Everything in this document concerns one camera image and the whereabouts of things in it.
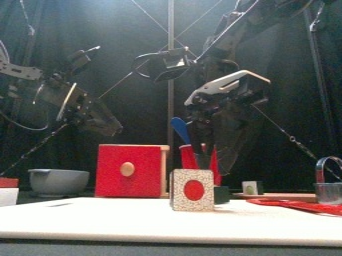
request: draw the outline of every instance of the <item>metal rod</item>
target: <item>metal rod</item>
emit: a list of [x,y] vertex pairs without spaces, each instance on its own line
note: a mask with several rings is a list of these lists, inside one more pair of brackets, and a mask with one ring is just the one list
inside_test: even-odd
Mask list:
[[322,68],[322,59],[318,50],[318,42],[317,42],[317,35],[314,31],[310,30],[310,22],[312,22],[312,15],[309,9],[305,10],[305,22],[306,22],[306,29],[308,29],[308,37],[312,49],[312,56],[314,62],[314,69],[316,69],[316,76],[317,76],[317,83],[322,101],[322,109],[324,109],[324,116],[325,116],[325,124],[328,129],[328,139],[329,145],[334,153],[338,153],[338,145],[337,145],[337,133],[334,130],[334,120],[333,120],[333,112],[329,102],[329,95],[328,95],[328,85],[325,81],[325,74]]
[[[169,0],[169,50],[174,49],[175,41],[175,1]],[[170,146],[170,155],[169,155],[169,167],[173,168],[174,163],[174,130],[171,126],[171,119],[174,117],[174,80],[169,80],[169,93],[167,93],[167,144]]]

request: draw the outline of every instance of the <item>wire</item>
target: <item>wire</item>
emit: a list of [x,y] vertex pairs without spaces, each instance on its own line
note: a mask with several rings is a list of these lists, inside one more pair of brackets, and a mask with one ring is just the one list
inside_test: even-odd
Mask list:
[[7,116],[7,114],[0,110],[0,115],[4,117],[4,119],[14,125],[16,125],[18,127],[26,129],[26,130],[30,130],[30,131],[35,131],[35,132],[39,132],[39,131],[44,131],[47,128],[48,128],[48,122],[46,124],[44,127],[42,128],[31,128],[28,126],[24,126],[23,124],[18,123],[11,117]]

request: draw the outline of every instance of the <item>small white object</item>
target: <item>small white object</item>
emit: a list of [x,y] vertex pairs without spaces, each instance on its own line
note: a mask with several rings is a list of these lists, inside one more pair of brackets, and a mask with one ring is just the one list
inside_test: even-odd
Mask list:
[[262,195],[264,187],[261,181],[244,181],[242,191],[245,195]]
[[0,188],[0,206],[16,205],[19,188]]

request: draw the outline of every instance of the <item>black backdrop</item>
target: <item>black backdrop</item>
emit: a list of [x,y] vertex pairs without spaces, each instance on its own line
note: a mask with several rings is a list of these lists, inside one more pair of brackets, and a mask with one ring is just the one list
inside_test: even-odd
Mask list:
[[[27,65],[51,71],[77,50],[101,45],[89,69],[74,80],[94,96],[102,96],[125,130],[114,138],[106,138],[69,127],[16,165],[8,176],[20,177],[20,186],[27,188],[30,168],[82,169],[91,172],[93,187],[101,143],[167,144],[167,83],[154,84],[137,75],[122,79],[131,72],[138,55],[167,48],[169,3],[165,0],[30,0],[23,3],[28,22],[19,0],[0,3],[0,39],[11,63],[22,65],[27,58]],[[306,20],[312,22],[320,4],[317,1],[305,14],[245,41],[237,49],[237,60],[241,68],[273,81],[269,116],[316,155],[324,157],[340,156],[341,152],[342,33],[341,1],[326,6],[318,31],[309,33]],[[194,53],[191,58],[201,54],[206,38],[234,5],[235,1],[175,1],[175,36],[186,30],[177,37],[175,47],[181,46],[179,42],[189,46]],[[28,24],[36,32],[35,40],[28,35]],[[318,63],[314,62],[313,39],[320,48]],[[317,79],[317,64],[322,64],[325,83]],[[14,79],[4,75],[0,79],[4,94]],[[175,116],[186,117],[183,103],[193,90],[191,77],[175,80]],[[44,120],[47,108],[32,107],[24,100],[19,120],[27,124],[34,118]],[[4,119],[0,121],[3,171],[56,127],[52,125],[47,131],[32,132],[10,125]],[[181,145],[175,136],[170,170],[181,167]],[[316,162],[266,121],[252,153],[234,166],[223,183],[241,189],[244,180],[262,180],[269,191],[310,191],[314,165]]]

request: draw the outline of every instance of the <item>table surface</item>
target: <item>table surface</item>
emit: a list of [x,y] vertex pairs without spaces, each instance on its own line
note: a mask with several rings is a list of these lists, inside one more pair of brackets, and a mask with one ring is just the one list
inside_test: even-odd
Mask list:
[[169,199],[71,198],[0,208],[0,237],[153,243],[342,246],[342,218],[231,200],[181,212]]

